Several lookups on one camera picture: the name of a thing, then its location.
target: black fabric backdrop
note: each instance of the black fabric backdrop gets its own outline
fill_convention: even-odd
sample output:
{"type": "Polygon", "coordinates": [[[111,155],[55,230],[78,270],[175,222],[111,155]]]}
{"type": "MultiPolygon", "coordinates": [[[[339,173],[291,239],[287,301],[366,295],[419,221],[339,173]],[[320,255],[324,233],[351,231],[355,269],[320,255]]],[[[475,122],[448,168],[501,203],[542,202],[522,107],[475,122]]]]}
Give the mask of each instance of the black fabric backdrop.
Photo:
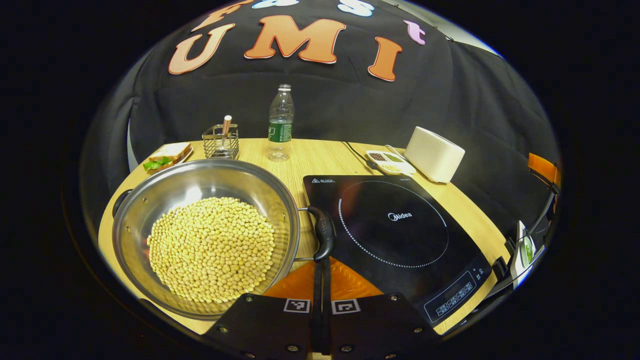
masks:
{"type": "Polygon", "coordinates": [[[292,85],[293,137],[406,147],[414,127],[424,127],[465,149],[452,182],[501,231],[510,231],[517,220],[531,225],[548,191],[529,173],[527,155],[560,159],[543,107],[526,82],[499,56],[451,42],[387,3],[369,2],[375,7],[371,17],[344,13],[331,1],[263,9],[250,3],[192,33],[206,13],[157,43],[106,100],[88,135],[81,177],[90,229],[97,229],[104,206],[129,173],[128,120],[137,162],[163,143],[201,140],[202,132],[227,114],[239,124],[241,137],[265,137],[269,105],[280,83],[292,85]],[[300,29],[317,19],[345,23],[334,48],[337,62],[304,61],[298,58],[304,47],[284,58],[275,43],[273,57],[246,59],[244,52],[262,29],[259,20],[270,15],[290,15],[300,29]],[[426,45],[408,36],[403,20],[420,25],[426,45]],[[188,58],[195,57],[207,32],[229,23],[236,26],[206,64],[181,75],[168,72],[178,43],[203,34],[189,52],[188,58]],[[367,72],[378,51],[376,36],[403,48],[394,82],[367,72]],[[96,157],[101,165],[91,161],[96,157]]]}

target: pink letter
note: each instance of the pink letter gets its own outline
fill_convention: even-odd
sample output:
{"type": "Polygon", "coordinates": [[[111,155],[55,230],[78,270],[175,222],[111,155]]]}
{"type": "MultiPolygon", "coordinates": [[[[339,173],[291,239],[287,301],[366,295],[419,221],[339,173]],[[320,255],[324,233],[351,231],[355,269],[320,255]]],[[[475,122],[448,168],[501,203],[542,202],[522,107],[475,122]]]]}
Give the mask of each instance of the pink letter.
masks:
{"type": "Polygon", "coordinates": [[[420,29],[420,25],[409,20],[405,20],[404,23],[408,25],[406,30],[407,32],[409,32],[409,36],[413,39],[413,41],[417,42],[420,45],[424,45],[424,40],[420,38],[420,34],[424,35],[424,31],[420,29]]]}

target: cooktop control panel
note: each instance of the cooktop control panel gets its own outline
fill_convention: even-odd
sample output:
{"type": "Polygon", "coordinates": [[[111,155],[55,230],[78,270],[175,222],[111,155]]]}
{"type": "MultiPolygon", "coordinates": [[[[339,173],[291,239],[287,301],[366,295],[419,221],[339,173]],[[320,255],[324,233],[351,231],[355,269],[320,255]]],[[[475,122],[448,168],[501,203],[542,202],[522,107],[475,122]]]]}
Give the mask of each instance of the cooktop control panel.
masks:
{"type": "Polygon", "coordinates": [[[426,317],[432,326],[438,325],[476,292],[491,274],[483,255],[476,257],[463,273],[444,291],[423,305],[426,317]]]}

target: spice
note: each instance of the spice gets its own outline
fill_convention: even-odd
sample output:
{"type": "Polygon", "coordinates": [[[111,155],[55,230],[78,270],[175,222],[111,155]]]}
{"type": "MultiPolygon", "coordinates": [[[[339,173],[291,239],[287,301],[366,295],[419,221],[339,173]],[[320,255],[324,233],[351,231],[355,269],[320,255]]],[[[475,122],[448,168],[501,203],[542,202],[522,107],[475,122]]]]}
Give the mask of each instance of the spice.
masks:
{"type": "Polygon", "coordinates": [[[398,159],[397,157],[393,156],[393,155],[389,155],[387,154],[387,157],[391,159],[391,161],[395,161],[396,163],[402,163],[403,161],[398,159]]]}
{"type": "Polygon", "coordinates": [[[378,154],[377,152],[370,152],[369,156],[373,159],[373,160],[378,160],[378,161],[385,161],[385,159],[382,157],[382,155],[378,154]]]}
{"type": "Polygon", "coordinates": [[[385,170],[394,171],[394,172],[400,172],[400,169],[398,169],[397,167],[395,167],[393,165],[381,165],[381,166],[385,170]]]}

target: plate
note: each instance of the plate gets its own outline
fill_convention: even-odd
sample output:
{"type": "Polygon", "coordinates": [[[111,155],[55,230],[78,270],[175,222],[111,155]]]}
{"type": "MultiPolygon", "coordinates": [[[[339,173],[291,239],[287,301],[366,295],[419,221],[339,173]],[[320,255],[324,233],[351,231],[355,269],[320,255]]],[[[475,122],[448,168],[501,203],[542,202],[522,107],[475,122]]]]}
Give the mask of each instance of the plate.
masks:
{"type": "Polygon", "coordinates": [[[191,147],[191,150],[189,150],[189,152],[187,152],[187,154],[186,154],[186,155],[185,155],[185,156],[184,156],[180,161],[178,161],[177,163],[175,163],[174,165],[178,165],[178,164],[183,163],[183,162],[184,162],[184,160],[187,160],[187,158],[188,158],[191,154],[193,154],[193,146],[191,147]]]}
{"type": "MultiPolygon", "coordinates": [[[[180,161],[178,161],[177,163],[175,163],[175,164],[173,164],[173,165],[171,165],[171,166],[175,166],[175,165],[178,165],[178,164],[183,163],[185,160],[187,160],[187,158],[188,158],[189,156],[191,156],[191,154],[193,154],[193,146],[191,146],[191,150],[189,150],[189,152],[187,152],[187,154],[186,154],[185,156],[183,156],[183,157],[182,157],[182,159],[180,159],[180,161]]],[[[150,168],[150,169],[149,169],[149,170],[147,170],[147,171],[151,171],[151,172],[155,173],[155,172],[157,172],[158,170],[157,170],[157,169],[152,169],[152,168],[150,168]]]]}

